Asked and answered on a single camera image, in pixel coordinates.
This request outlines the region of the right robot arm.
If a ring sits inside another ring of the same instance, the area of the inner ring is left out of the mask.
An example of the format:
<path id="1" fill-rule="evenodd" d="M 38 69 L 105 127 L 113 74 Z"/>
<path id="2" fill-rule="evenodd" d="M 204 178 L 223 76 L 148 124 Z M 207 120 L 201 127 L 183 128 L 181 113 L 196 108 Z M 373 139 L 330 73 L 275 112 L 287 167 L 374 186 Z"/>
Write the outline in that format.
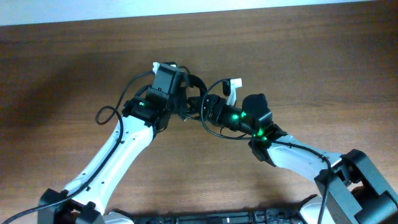
<path id="1" fill-rule="evenodd" d="M 346 154 L 308 146 L 272 120 L 265 95 L 249 95 L 240 108 L 218 95 L 188 99 L 202 123 L 244 133 L 255 157 L 314 182 L 320 195 L 305 203 L 307 223 L 397 223 L 397 193 L 362 151 Z"/>

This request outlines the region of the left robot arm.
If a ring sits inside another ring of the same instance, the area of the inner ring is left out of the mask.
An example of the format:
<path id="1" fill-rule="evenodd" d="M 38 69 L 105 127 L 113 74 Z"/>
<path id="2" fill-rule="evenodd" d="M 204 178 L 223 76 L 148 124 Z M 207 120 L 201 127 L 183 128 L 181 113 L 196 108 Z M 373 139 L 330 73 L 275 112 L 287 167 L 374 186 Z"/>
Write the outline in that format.
<path id="1" fill-rule="evenodd" d="M 39 200 L 38 223 L 106 223 L 106 206 L 135 158 L 167 126 L 172 114 L 187 111 L 191 74 L 170 63 L 154 63 L 153 83 L 111 110 L 118 122 L 109 139 L 61 192 L 48 189 Z"/>

